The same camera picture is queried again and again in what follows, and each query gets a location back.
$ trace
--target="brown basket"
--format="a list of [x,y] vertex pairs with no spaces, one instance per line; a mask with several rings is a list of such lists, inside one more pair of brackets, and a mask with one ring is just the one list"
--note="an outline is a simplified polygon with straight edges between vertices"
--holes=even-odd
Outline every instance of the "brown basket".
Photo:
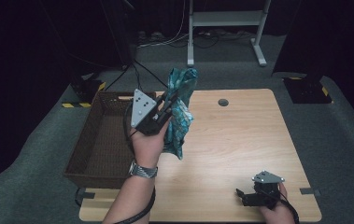
[[[153,99],[156,96],[154,92],[147,95]],[[64,176],[78,187],[120,189],[128,177],[133,153],[125,139],[123,117],[133,96],[132,92],[109,91],[95,95],[64,171]]]

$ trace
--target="metal frame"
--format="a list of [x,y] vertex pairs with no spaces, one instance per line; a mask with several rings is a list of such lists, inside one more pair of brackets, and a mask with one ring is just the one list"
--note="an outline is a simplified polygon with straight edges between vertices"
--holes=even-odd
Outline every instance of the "metal frame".
[[229,11],[229,12],[193,12],[193,0],[190,1],[189,9],[189,42],[188,42],[188,66],[194,66],[193,52],[193,27],[195,26],[245,26],[257,25],[256,38],[250,42],[255,51],[260,66],[266,66],[259,43],[261,41],[263,27],[267,19],[271,0],[266,0],[263,10],[257,11]]

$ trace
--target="crumpled bag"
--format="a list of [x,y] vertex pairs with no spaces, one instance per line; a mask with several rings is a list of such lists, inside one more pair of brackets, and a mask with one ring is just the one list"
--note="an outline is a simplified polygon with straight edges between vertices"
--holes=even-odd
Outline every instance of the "crumpled bag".
[[174,68],[168,78],[168,98],[177,91],[177,101],[171,105],[173,117],[164,136],[163,152],[183,158],[182,145],[189,131],[193,115],[188,109],[191,95],[197,84],[197,71],[194,68],[178,70]]

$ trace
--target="gray carpet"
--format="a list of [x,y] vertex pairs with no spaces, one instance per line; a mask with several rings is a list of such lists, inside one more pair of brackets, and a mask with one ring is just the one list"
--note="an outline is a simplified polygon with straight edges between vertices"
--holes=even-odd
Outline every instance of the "gray carpet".
[[[209,49],[196,47],[195,68],[198,90],[261,89],[274,92],[290,136],[311,187],[317,193],[322,213],[320,223],[354,223],[354,110],[336,84],[324,77],[321,83],[333,98],[328,105],[295,105],[282,82],[271,76],[284,36],[262,37],[262,51],[268,62],[259,67],[255,54],[243,38],[220,41]],[[198,46],[211,40],[197,39]],[[173,67],[186,67],[186,48],[169,46],[139,49],[136,59],[166,82]],[[136,66],[144,91],[162,91],[163,86]],[[108,71],[100,79],[112,82],[120,71]],[[128,72],[110,90],[136,88],[135,71]],[[61,101],[71,101],[70,89]],[[0,224],[84,223],[75,204],[77,187],[63,177],[69,155],[78,139],[87,108],[61,108],[56,104],[29,136],[20,156],[0,174]]]

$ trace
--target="wristwatch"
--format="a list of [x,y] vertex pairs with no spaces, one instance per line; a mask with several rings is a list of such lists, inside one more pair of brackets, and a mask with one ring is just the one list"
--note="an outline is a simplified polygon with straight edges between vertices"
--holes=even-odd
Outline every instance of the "wristwatch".
[[130,171],[128,173],[130,175],[137,175],[137,176],[141,176],[141,177],[150,179],[150,178],[153,178],[157,175],[157,167],[156,168],[142,167],[142,166],[136,164],[136,161],[133,160],[131,162]]

